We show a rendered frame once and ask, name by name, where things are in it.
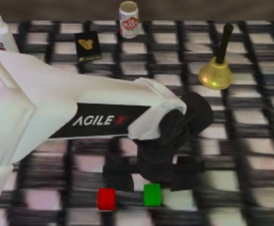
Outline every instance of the table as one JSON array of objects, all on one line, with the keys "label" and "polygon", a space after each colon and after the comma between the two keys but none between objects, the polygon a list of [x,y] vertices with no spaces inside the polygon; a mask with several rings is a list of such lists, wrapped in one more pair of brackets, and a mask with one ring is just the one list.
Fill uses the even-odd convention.
[{"label": "table", "polygon": [[[117,193],[116,212],[97,212],[104,155],[134,161],[126,137],[50,141],[16,165],[0,197],[0,226],[274,226],[274,22],[234,21],[227,59],[233,85],[200,85],[197,73],[217,51],[225,22],[143,22],[123,40],[115,21],[10,23],[19,49],[52,66],[125,80],[149,77],[177,95],[193,90],[211,104],[215,121],[176,154],[206,163],[191,191],[163,188],[163,205],[143,207],[144,181]],[[76,64],[74,33],[96,30],[102,60]]]}]

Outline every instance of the white glue bottle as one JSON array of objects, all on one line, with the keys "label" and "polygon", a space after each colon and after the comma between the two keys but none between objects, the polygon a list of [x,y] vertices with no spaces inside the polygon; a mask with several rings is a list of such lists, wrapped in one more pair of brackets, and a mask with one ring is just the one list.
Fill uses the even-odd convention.
[{"label": "white glue bottle", "polygon": [[0,16],[0,50],[18,52],[14,37],[9,26],[1,19]]}]

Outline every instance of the soda can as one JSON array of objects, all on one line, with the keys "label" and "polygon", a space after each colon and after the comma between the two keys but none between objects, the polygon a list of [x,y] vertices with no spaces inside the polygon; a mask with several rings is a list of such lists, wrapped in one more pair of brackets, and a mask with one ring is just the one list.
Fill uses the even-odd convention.
[{"label": "soda can", "polygon": [[120,34],[126,39],[132,39],[139,31],[139,9],[133,1],[124,1],[119,8]]}]

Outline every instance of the bell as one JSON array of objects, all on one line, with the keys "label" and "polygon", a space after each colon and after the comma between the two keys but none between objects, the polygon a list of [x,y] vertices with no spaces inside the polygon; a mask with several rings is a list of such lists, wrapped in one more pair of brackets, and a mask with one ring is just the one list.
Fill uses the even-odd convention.
[{"label": "bell", "polygon": [[216,63],[216,57],[212,58],[199,71],[199,81],[210,89],[228,88],[233,82],[233,74],[229,69],[227,60],[224,60],[220,65]]},{"label": "bell", "polygon": [[225,59],[229,38],[232,34],[233,26],[224,26],[223,37],[219,53],[213,57],[208,64],[205,64],[199,71],[199,81],[207,88],[221,90],[228,88],[233,82],[233,74],[229,69]]}]

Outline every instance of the red block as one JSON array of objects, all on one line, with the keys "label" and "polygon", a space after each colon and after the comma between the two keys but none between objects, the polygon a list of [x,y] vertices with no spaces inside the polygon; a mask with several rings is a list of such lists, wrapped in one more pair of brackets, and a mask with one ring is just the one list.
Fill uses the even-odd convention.
[{"label": "red block", "polygon": [[115,210],[116,192],[114,188],[99,188],[97,194],[98,210]]}]

